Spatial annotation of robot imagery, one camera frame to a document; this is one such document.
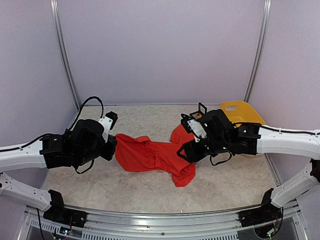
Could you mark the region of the red t-shirt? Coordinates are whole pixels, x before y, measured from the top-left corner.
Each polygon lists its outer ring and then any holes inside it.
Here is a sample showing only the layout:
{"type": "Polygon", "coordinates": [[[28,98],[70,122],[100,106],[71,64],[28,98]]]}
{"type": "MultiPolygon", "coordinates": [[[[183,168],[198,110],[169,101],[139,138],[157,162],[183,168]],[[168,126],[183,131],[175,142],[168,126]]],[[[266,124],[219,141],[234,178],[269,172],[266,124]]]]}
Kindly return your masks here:
{"type": "Polygon", "coordinates": [[[133,138],[122,133],[115,137],[115,159],[127,172],[164,171],[171,174],[176,187],[187,186],[196,176],[196,164],[177,155],[184,143],[194,139],[182,125],[172,131],[169,142],[152,141],[148,136],[133,138]]]}

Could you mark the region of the black case with yellow brooch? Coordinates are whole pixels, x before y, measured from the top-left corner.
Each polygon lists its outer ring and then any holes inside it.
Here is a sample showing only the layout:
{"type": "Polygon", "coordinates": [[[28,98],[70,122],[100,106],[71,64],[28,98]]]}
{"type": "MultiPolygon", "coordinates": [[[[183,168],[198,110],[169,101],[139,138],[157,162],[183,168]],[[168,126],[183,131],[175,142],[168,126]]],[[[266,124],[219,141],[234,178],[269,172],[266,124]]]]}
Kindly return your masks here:
{"type": "Polygon", "coordinates": [[[190,116],[191,118],[197,120],[197,119],[200,119],[201,117],[200,117],[200,118],[195,118],[195,117],[194,117],[194,114],[195,114],[195,113],[200,113],[200,114],[203,116],[204,114],[207,113],[207,111],[208,111],[208,108],[207,108],[205,105],[203,105],[201,102],[199,102],[199,103],[198,103],[198,110],[195,111],[195,112],[190,113],[189,116],[190,116]]]}

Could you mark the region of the yellow plastic basket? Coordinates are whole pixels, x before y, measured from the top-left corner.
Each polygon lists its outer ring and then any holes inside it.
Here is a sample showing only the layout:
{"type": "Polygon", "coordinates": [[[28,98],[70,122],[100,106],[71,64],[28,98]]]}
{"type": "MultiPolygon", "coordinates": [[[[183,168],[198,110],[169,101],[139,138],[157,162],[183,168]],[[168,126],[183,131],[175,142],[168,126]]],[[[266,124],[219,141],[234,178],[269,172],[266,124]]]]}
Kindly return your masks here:
{"type": "Polygon", "coordinates": [[[267,123],[259,113],[245,101],[226,101],[220,104],[220,109],[232,123],[267,123]]]}

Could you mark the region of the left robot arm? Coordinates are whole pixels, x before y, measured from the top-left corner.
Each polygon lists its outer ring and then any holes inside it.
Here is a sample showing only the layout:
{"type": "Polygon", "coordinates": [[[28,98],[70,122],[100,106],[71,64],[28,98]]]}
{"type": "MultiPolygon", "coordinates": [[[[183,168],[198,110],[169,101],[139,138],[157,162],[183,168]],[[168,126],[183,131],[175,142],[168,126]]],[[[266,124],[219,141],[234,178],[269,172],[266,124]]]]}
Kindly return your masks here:
{"type": "Polygon", "coordinates": [[[54,190],[41,190],[7,175],[8,171],[29,168],[54,169],[79,167],[101,157],[113,158],[116,138],[109,134],[116,120],[107,116],[99,120],[81,119],[64,134],[44,134],[24,145],[0,149],[0,194],[20,200],[28,206],[47,212],[63,223],[70,218],[62,195],[54,190]]]}

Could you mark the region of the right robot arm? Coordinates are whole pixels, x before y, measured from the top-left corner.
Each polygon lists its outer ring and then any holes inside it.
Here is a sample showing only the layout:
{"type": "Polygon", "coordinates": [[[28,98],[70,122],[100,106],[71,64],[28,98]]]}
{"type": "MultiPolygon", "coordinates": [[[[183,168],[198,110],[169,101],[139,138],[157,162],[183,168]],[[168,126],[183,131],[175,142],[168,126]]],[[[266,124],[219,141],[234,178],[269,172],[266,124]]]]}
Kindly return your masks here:
{"type": "Polygon", "coordinates": [[[231,122],[221,109],[181,114],[181,125],[194,139],[176,154],[189,163],[219,154],[285,154],[309,158],[309,163],[282,185],[265,192],[256,218],[266,222],[276,209],[320,184],[320,132],[270,127],[255,122],[231,122]]]}

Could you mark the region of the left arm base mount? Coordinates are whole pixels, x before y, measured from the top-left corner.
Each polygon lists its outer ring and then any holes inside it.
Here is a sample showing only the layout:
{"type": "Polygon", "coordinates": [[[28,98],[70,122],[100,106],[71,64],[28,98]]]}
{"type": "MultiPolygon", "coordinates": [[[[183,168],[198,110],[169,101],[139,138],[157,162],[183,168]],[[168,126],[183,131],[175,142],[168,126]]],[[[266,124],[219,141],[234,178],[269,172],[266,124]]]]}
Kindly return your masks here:
{"type": "Polygon", "coordinates": [[[46,220],[79,228],[84,228],[87,216],[88,213],[85,211],[70,208],[60,209],[51,207],[43,213],[43,218],[46,220]]]}

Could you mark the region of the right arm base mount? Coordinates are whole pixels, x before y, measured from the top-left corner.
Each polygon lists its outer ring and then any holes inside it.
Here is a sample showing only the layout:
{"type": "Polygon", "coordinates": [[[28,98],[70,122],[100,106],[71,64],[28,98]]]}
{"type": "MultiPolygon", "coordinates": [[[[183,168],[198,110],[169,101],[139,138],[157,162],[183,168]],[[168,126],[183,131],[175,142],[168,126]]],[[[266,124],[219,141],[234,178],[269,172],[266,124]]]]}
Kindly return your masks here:
{"type": "Polygon", "coordinates": [[[282,215],[282,210],[280,208],[277,208],[276,210],[253,208],[238,213],[239,221],[243,228],[275,221],[276,219],[280,219],[282,215]]]}

